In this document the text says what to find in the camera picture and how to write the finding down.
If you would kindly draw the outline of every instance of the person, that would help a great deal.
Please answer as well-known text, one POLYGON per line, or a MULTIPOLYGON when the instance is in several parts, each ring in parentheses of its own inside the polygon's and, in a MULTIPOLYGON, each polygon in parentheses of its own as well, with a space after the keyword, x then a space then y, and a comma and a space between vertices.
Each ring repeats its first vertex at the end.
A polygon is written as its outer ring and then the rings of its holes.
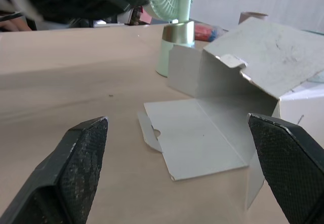
POLYGON ((0 22, 1 31, 31 31, 27 23, 22 18, 0 22))

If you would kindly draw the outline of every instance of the box flap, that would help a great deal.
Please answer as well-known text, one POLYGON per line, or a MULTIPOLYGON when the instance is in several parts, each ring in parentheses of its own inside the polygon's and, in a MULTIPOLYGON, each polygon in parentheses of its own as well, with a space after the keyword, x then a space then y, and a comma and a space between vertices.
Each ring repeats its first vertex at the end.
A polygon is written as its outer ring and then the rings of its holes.
POLYGON ((205 50, 279 98, 324 70, 323 48, 324 36, 250 18, 205 50))

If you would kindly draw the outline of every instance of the scuff mark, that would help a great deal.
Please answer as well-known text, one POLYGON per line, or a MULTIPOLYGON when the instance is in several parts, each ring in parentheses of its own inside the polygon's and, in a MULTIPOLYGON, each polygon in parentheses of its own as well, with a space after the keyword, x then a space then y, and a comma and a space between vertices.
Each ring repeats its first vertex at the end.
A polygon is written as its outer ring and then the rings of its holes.
POLYGON ((302 115, 302 116, 300 117, 300 119, 299 119, 298 122, 297 122, 297 125, 300 124, 300 121, 302 121, 302 119, 304 118, 304 116, 305 116, 305 115, 302 115))

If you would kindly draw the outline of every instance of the cardboard tube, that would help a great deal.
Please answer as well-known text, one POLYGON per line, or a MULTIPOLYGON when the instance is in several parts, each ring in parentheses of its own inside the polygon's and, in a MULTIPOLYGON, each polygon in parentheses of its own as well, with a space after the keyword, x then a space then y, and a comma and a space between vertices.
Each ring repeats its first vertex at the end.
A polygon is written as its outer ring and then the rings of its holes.
POLYGON ((256 13, 256 12, 242 12, 241 16, 239 17, 239 24, 241 24, 243 21, 249 19, 250 17, 255 17, 261 20, 266 20, 268 18, 267 14, 262 13, 256 13))

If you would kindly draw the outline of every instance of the red object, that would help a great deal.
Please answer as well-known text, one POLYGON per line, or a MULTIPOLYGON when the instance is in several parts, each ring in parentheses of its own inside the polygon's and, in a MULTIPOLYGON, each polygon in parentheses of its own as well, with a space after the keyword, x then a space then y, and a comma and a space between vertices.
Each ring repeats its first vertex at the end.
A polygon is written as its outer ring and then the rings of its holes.
POLYGON ((195 40, 210 42, 211 37, 213 36, 214 33, 215 30, 212 26, 208 26, 204 24, 195 24, 194 26, 195 40))

